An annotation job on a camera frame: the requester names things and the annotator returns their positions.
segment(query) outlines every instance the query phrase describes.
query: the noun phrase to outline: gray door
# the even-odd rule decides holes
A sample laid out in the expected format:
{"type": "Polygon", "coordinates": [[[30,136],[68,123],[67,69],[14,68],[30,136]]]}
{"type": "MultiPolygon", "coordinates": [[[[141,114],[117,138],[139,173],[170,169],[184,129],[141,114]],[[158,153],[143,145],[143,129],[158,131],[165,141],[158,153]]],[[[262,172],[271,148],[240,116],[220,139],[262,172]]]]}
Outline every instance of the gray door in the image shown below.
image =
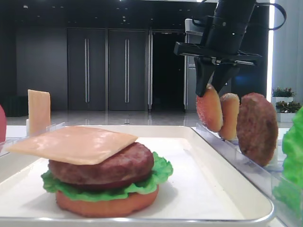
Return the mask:
{"type": "Polygon", "coordinates": [[[145,110],[145,32],[112,30],[109,46],[109,110],[145,110]]]}
{"type": "Polygon", "coordinates": [[[68,30],[69,110],[105,110],[105,31],[68,30]]]}

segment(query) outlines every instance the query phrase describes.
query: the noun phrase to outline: patty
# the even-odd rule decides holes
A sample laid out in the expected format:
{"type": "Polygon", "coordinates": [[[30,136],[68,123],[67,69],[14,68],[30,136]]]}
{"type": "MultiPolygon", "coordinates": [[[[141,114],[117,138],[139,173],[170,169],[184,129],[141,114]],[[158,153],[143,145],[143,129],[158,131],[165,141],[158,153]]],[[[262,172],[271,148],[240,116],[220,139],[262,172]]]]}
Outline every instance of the patty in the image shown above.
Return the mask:
{"type": "Polygon", "coordinates": [[[49,160],[55,178],[84,190],[119,188],[146,179],[152,171],[151,151],[141,143],[133,143],[97,165],[73,165],[49,160]]]}
{"type": "Polygon", "coordinates": [[[241,99],[237,135],[241,152],[260,166],[273,157],[278,138],[276,110],[265,97],[250,93],[241,99]]]}

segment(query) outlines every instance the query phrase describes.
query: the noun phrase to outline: cheese slice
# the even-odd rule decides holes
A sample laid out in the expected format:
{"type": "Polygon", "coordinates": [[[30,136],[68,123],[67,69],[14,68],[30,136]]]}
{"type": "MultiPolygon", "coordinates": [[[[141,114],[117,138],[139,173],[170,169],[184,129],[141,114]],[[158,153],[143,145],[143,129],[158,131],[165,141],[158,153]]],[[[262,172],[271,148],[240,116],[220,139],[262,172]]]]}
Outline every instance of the cheese slice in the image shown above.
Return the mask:
{"type": "Polygon", "coordinates": [[[6,148],[74,165],[95,165],[118,153],[138,137],[104,129],[68,126],[29,137],[6,148]]]}
{"type": "Polygon", "coordinates": [[[29,135],[45,132],[51,125],[51,97],[48,92],[28,90],[29,135]]]}

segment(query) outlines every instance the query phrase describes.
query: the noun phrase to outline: reflective floor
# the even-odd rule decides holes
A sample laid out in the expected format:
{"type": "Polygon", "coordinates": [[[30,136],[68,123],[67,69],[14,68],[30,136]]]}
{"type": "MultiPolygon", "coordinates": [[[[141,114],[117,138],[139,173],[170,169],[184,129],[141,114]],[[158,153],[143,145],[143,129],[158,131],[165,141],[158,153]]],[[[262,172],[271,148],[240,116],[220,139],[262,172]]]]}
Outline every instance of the reflective floor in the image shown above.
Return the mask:
{"type": "MultiPolygon", "coordinates": [[[[25,125],[25,117],[8,117],[8,125],[25,125]]],[[[200,122],[196,113],[144,111],[72,111],[52,112],[52,124],[67,125],[185,125],[196,126],[200,122]]],[[[290,128],[292,123],[278,123],[279,128],[290,128]]]]}

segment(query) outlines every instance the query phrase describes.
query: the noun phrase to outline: lettuce leaf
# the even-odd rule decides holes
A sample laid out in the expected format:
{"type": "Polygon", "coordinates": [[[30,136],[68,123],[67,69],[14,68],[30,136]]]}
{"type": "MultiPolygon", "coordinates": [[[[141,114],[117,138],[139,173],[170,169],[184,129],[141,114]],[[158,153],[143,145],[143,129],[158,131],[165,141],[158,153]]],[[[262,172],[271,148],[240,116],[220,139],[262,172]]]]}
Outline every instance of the lettuce leaf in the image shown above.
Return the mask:
{"type": "Polygon", "coordinates": [[[85,192],[56,179],[50,170],[41,175],[44,182],[43,188],[50,193],[61,191],[73,201],[82,200],[89,202],[126,199],[128,194],[133,192],[149,194],[156,191],[157,185],[166,182],[168,177],[173,173],[173,167],[170,162],[166,161],[163,157],[159,157],[156,152],[153,152],[153,157],[154,166],[152,168],[152,175],[144,181],[133,183],[125,188],[102,192],[85,192]]]}

